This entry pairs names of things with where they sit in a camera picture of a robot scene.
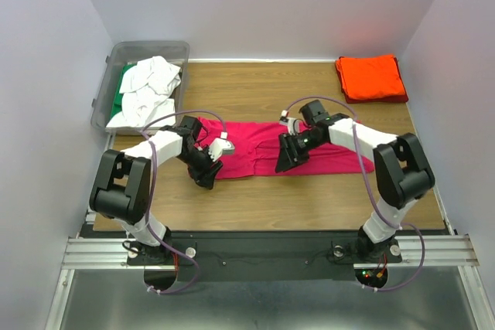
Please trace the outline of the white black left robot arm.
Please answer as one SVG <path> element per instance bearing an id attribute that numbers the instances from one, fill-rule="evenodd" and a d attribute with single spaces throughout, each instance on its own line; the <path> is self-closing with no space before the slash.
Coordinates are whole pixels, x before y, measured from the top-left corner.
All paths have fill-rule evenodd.
<path id="1" fill-rule="evenodd" d="M 223 128 L 210 144 L 200 146 L 196 142 L 202 129 L 199 119 L 185 116 L 179 125 L 166 125 L 138 145 L 124 151 L 108 149 L 101 156 L 89 207 L 118 221 L 135 238 L 123 244 L 130 258 L 142 257 L 153 264 L 178 259 L 172 252 L 170 229 L 151 214 L 151 191 L 158 167 L 171 158 L 186 164 L 196 185 L 213 188 L 223 167 L 220 158 L 232 154 L 234 145 Z"/>

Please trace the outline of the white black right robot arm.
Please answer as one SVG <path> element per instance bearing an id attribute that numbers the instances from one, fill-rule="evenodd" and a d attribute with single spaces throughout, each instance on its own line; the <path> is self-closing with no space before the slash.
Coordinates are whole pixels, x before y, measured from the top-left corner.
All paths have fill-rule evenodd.
<path id="1" fill-rule="evenodd" d="M 299 120 L 281 112 L 279 122 L 287 131 L 280 134 L 277 173 L 287 172 L 309 160 L 309 153 L 325 144 L 354 152 L 358 165 L 374 165 L 379 196 L 371 197 L 373 212 L 358 230 L 353 253 L 361 260 L 374 260 L 401 229 L 401 224 L 418 200 L 435 185 L 435 176 L 418 138 L 412 133 L 388 134 L 362 125 L 355 114 L 329 114 L 321 101 L 312 97 L 299 110 Z"/>

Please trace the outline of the pink t shirt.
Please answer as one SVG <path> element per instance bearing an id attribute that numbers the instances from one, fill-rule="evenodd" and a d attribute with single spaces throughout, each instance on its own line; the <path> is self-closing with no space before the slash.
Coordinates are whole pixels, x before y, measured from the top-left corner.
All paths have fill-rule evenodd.
<path id="1" fill-rule="evenodd" d="M 221 157 L 222 169 L 217 179 L 250 176 L 276 176 L 278 136 L 285 128 L 276 122 L 227 122 L 227 139 L 235 147 L 232 155 Z M 324 144 L 309 152 L 309 160 L 285 175 L 333 175 L 360 173 L 357 154 L 337 145 Z"/>

